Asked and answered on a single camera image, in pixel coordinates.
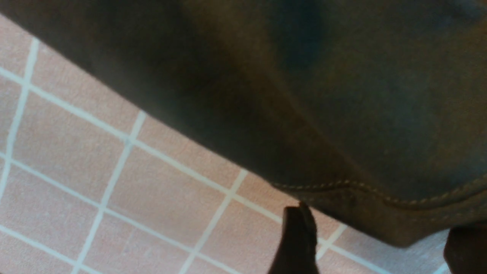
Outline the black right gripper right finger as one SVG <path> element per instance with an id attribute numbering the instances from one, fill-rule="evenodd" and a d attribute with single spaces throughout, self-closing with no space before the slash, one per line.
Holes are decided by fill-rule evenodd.
<path id="1" fill-rule="evenodd" d="M 452 274 L 486 274 L 487 226 L 451 229 L 444 248 L 444 259 Z"/>

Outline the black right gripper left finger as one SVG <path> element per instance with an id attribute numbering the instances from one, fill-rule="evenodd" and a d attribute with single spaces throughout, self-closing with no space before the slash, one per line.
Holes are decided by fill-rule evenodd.
<path id="1" fill-rule="evenodd" d="M 308 205 L 285 207 L 282 237 L 269 274 L 318 274 L 316 248 L 318 230 Z"/>

